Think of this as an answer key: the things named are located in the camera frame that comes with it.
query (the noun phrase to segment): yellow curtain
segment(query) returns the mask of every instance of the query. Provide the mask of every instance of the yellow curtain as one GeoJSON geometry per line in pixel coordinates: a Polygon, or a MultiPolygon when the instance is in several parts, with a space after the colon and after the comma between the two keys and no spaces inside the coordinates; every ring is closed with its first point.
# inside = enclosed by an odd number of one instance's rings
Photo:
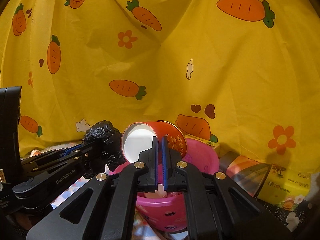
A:
{"type": "Polygon", "coordinates": [[[22,86],[22,156],[103,119],[166,120],[315,172],[319,40],[308,0],[10,0],[0,86],[22,86]]]}

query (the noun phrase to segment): black plastic bag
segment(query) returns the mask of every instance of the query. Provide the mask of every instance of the black plastic bag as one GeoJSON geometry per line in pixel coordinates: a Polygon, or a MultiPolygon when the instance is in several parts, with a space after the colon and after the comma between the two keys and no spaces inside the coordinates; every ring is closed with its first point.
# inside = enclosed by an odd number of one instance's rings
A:
{"type": "Polygon", "coordinates": [[[83,137],[83,143],[87,144],[100,140],[103,144],[103,162],[108,165],[109,170],[114,171],[119,165],[126,162],[121,151],[121,136],[122,133],[113,127],[110,121],[103,120],[97,122],[86,131],[83,137]]]}

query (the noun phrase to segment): pink plastic basin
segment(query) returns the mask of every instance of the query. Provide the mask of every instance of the pink plastic basin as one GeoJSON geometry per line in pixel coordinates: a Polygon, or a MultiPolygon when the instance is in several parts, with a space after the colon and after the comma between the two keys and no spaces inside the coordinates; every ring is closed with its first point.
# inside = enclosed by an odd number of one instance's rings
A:
{"type": "MultiPolygon", "coordinates": [[[[192,163],[201,172],[214,174],[219,170],[218,156],[210,146],[194,139],[187,138],[186,141],[188,150],[184,161],[192,163]]],[[[120,165],[110,175],[121,172],[128,164],[129,162],[120,165]]],[[[158,165],[158,183],[163,183],[162,164],[158,165]]],[[[175,232],[187,227],[183,194],[154,199],[139,193],[136,207],[150,225],[161,231],[175,232]]]]}

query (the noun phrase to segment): screw head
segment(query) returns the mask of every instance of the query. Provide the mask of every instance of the screw head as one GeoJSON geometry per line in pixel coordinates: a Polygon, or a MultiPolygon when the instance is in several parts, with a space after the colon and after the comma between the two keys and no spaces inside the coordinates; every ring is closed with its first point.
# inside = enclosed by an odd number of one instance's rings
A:
{"type": "Polygon", "coordinates": [[[187,165],[188,165],[188,164],[187,164],[186,162],[184,162],[184,161],[181,161],[181,162],[178,162],[178,163],[177,163],[177,166],[178,166],[179,168],[185,168],[187,165]]]}
{"type": "Polygon", "coordinates": [[[217,172],[216,173],[216,178],[217,179],[225,179],[226,175],[223,172],[217,172]]]}
{"type": "Polygon", "coordinates": [[[107,175],[105,173],[99,173],[96,176],[97,180],[105,180],[107,178],[107,175]]]}
{"type": "Polygon", "coordinates": [[[136,162],[136,163],[134,164],[134,166],[135,166],[137,169],[141,169],[141,168],[144,167],[144,163],[143,163],[143,162],[136,162]]]}

